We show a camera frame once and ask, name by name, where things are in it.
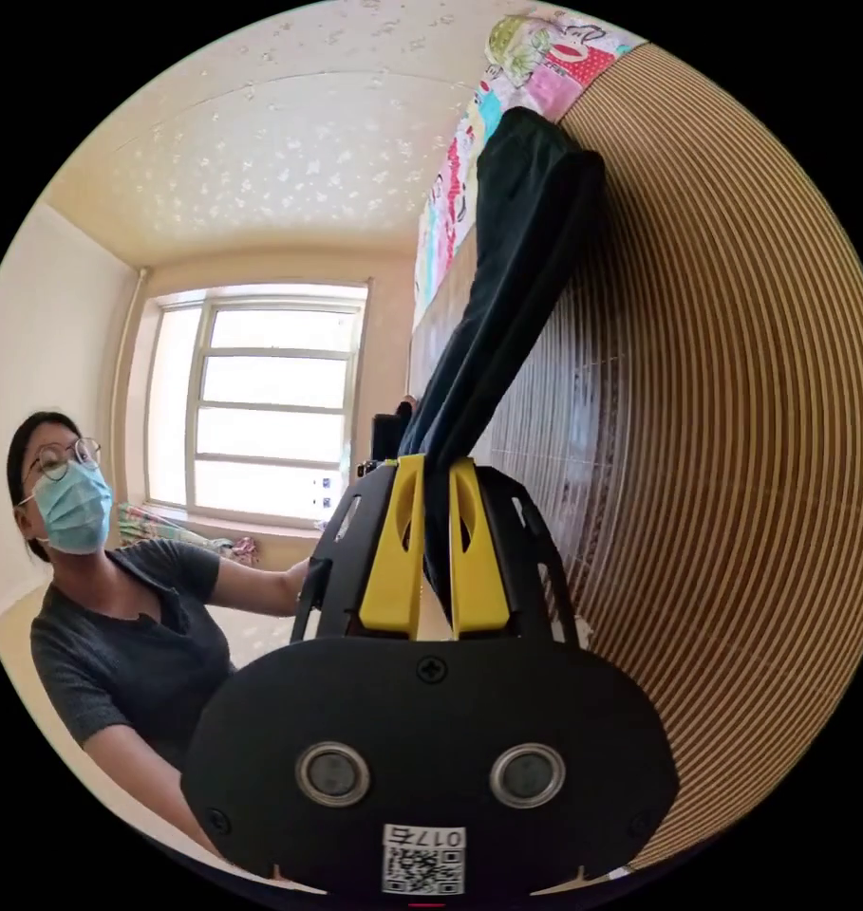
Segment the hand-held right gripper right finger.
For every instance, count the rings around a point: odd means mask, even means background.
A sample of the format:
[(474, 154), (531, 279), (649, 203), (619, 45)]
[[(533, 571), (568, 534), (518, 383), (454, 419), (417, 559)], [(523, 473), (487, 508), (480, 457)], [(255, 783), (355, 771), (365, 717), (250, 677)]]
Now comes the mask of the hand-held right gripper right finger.
[(457, 638), (503, 632), (510, 608), (475, 462), (458, 460), (449, 470), (449, 564), (452, 628)]

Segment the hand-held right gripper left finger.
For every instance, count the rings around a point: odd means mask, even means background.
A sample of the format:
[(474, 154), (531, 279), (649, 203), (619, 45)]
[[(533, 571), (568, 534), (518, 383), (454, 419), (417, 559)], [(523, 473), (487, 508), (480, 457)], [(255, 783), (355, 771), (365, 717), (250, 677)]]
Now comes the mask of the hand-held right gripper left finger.
[(370, 633), (415, 636), (424, 554), (424, 456), (387, 461), (392, 471), (359, 621)]

